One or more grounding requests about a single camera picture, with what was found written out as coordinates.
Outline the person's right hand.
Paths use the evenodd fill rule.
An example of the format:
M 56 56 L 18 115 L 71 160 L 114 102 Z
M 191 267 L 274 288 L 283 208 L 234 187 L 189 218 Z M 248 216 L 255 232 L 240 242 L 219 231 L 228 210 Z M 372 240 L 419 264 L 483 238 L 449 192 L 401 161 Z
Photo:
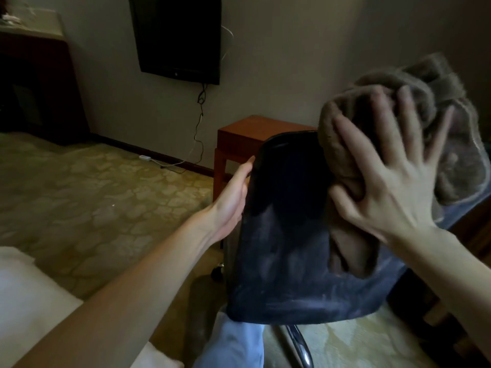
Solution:
M 336 116 L 335 127 L 353 156 L 365 182 L 358 201 L 370 222 L 365 231 L 387 245 L 390 235 L 437 227 L 432 216 L 437 169 L 425 165 L 424 139 L 408 86 L 397 92 L 398 116 L 407 160 L 388 167 L 369 138 L 350 120 Z

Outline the person's left hand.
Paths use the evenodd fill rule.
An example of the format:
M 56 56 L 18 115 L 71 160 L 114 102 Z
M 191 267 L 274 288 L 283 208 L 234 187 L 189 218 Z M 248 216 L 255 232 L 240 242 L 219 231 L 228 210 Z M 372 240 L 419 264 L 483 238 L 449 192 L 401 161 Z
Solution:
M 248 189 L 233 190 L 229 183 L 219 197 L 198 212 L 196 227 L 203 250 L 224 239 L 241 220 Z

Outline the brown fluffy towel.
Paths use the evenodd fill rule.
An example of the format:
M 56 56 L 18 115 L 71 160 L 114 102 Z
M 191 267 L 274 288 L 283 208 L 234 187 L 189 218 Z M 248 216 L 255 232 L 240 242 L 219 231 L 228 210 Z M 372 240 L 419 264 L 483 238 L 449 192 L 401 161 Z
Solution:
M 364 180 L 333 120 L 338 114 L 344 115 L 376 142 L 370 104 L 370 94 L 376 85 L 383 86 L 395 112 L 396 92 L 402 86 L 410 87 L 426 145 L 435 134 L 446 109 L 450 105 L 455 108 L 439 160 L 436 195 L 432 204 L 433 220 L 439 223 L 444 218 L 444 205 L 473 200 L 491 179 L 491 163 L 479 132 L 478 112 L 442 53 L 427 55 L 412 65 L 380 68 L 360 77 L 324 104 L 318 125 L 318 141 L 334 183 L 344 185 L 354 200 L 363 199 Z

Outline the black office chair backrest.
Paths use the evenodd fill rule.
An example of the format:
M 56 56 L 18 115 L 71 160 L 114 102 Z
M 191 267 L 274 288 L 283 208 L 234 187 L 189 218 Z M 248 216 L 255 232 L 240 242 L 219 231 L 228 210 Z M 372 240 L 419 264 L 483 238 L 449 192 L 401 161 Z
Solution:
M 372 275 L 328 269 L 328 187 L 333 176 L 317 132 L 269 138 L 250 175 L 242 220 L 225 239 L 226 313 L 236 322 L 302 325 L 376 312 L 408 268 L 387 247 Z

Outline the person's right forearm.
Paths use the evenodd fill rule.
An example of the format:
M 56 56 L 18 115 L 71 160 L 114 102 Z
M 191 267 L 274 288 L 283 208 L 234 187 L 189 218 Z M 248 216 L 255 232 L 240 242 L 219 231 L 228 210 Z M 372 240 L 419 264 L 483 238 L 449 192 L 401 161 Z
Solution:
M 491 269 L 449 231 L 390 235 L 388 247 L 440 298 L 491 363 Z

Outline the person's left forearm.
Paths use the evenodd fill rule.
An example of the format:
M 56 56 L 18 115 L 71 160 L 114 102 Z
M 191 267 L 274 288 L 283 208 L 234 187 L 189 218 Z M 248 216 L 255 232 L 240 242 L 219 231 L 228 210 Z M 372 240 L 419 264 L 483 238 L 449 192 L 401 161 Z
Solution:
M 60 322 L 13 368 L 129 368 L 215 233 L 209 210 L 191 216 Z

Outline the reddish wooden side table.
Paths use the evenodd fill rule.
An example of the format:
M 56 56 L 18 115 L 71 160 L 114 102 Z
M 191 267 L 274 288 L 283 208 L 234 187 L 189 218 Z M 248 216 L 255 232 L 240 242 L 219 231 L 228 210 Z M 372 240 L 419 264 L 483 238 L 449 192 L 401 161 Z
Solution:
M 269 138 L 295 131 L 316 130 L 315 127 L 251 115 L 218 129 L 214 152 L 213 201 L 224 188 L 226 162 L 245 163 L 257 154 L 263 142 Z

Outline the brown wooden desk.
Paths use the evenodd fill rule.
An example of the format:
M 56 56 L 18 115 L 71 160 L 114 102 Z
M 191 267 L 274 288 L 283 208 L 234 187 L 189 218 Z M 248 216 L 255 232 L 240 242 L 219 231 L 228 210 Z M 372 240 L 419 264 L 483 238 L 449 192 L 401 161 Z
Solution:
M 450 232 L 491 268 L 491 197 L 470 210 L 450 228 Z

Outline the chrome chair leg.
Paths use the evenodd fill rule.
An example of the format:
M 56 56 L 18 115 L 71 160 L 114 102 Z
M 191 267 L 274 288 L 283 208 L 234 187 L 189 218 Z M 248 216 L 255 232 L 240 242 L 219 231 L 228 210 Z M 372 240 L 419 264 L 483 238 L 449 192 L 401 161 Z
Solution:
M 295 349 L 299 366 L 314 368 L 314 361 L 309 347 L 297 325 L 273 325 L 273 334 L 282 352 L 291 360 Z

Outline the person's light blue trouser leg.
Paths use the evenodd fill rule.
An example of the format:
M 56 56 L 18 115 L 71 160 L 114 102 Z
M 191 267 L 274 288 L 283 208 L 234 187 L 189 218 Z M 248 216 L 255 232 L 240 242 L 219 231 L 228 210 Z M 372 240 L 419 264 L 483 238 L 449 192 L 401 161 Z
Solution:
M 193 368 L 263 368 L 265 325 L 236 322 L 224 304 L 217 313 L 212 334 Z

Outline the dark wooden cabinet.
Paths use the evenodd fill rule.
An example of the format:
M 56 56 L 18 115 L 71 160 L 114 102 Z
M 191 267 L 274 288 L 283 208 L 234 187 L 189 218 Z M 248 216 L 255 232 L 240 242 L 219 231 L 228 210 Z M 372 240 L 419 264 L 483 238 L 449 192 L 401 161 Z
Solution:
M 0 32 L 0 132 L 67 146 L 90 138 L 68 43 Z

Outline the white bed sheet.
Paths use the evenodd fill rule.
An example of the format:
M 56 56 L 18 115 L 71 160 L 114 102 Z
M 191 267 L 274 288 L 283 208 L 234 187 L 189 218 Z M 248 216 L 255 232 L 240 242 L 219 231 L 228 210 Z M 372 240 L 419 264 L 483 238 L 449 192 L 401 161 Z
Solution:
M 15 247 L 0 246 L 0 368 L 13 366 L 84 302 Z M 150 341 L 129 368 L 185 368 Z

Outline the black wall-mounted television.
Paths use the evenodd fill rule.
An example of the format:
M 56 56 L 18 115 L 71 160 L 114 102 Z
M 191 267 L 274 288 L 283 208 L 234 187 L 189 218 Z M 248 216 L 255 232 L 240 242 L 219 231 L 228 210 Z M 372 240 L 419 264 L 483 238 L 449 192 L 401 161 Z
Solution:
M 143 73 L 219 85 L 222 0 L 129 0 Z

